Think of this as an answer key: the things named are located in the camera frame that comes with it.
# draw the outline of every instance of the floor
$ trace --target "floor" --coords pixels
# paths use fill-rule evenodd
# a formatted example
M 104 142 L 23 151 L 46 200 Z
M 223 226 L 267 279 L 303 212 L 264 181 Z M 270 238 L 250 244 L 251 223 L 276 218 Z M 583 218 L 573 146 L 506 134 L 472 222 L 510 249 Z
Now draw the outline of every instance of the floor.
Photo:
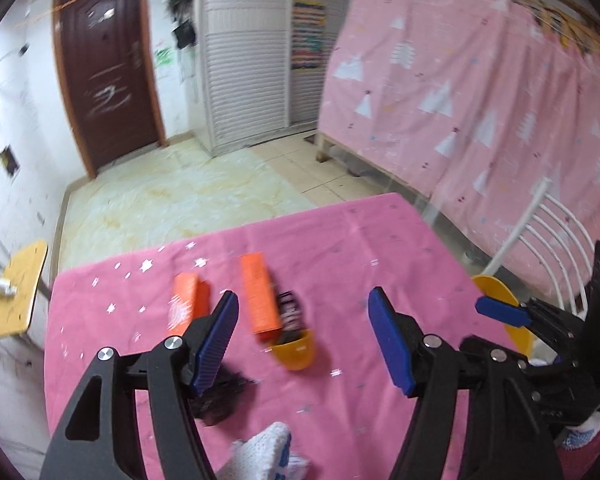
M 311 134 L 217 158 L 189 139 L 109 168 L 71 195 L 59 270 L 383 192 L 415 202 L 415 194 L 372 168 L 358 165 L 363 176 L 356 177 L 342 161 L 318 163 L 315 146 L 304 140 Z M 463 257 L 468 243 L 444 217 L 434 230 L 468 273 L 480 271 Z

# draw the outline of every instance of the metal screw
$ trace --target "metal screw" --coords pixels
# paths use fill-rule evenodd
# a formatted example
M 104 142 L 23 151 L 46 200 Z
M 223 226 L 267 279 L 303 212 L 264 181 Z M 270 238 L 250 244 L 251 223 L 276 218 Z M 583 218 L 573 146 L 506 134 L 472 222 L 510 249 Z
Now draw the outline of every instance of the metal screw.
M 104 347 L 98 352 L 98 359 L 101 361 L 108 361 L 113 357 L 113 348 L 109 348 L 108 346 Z
M 427 348 L 439 348 L 440 345 L 442 345 L 442 339 L 440 339 L 437 335 L 433 334 L 424 336 L 422 342 Z
M 169 350 L 175 350 L 176 348 L 180 348 L 182 346 L 182 338 L 179 336 L 173 335 L 165 340 L 164 345 Z
M 491 359 L 499 363 L 503 363 L 507 360 L 507 353 L 504 350 L 500 350 L 499 348 L 494 348 L 493 350 L 491 350 Z

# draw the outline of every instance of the orange box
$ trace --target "orange box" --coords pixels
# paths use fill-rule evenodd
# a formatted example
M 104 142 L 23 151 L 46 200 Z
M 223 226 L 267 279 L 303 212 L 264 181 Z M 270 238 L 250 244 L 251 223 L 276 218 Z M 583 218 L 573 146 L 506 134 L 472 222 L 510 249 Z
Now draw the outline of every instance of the orange box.
M 184 334 L 193 319 L 209 315 L 209 292 L 208 283 L 193 272 L 183 272 L 173 279 L 167 337 Z
M 261 342 L 273 341 L 280 336 L 282 320 L 264 256 L 262 253 L 244 254 L 240 257 L 240 266 L 251 329 Z

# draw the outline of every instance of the closet door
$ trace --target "closet door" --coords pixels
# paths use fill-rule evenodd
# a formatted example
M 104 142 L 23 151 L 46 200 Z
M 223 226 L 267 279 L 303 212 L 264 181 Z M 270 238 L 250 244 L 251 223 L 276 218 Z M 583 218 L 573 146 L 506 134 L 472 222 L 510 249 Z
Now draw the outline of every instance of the closet door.
M 203 0 L 213 148 L 286 126 L 288 0 Z
M 349 3 L 349 0 L 304 1 L 318 2 L 326 7 L 326 28 L 322 46 L 324 62 L 321 68 L 291 71 L 291 124 L 318 120 L 327 62 L 344 24 Z

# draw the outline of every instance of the yellow container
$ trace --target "yellow container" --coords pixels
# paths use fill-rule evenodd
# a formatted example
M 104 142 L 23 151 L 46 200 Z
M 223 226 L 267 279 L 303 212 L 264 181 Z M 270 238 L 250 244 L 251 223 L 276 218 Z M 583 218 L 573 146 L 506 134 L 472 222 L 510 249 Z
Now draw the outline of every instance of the yellow container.
M 307 368 L 315 357 L 314 335 L 305 330 L 298 341 L 284 345 L 271 345 L 274 355 L 288 370 L 298 371 Z
M 493 276 L 474 276 L 475 285 L 482 291 L 485 296 L 489 296 L 494 300 L 509 303 L 513 306 L 519 306 L 520 302 L 516 299 L 509 287 L 502 283 L 499 279 Z M 534 344 L 534 335 L 526 328 L 517 328 L 515 326 L 504 325 L 505 330 L 509 334 L 513 343 L 516 345 L 518 352 L 531 357 L 531 352 Z

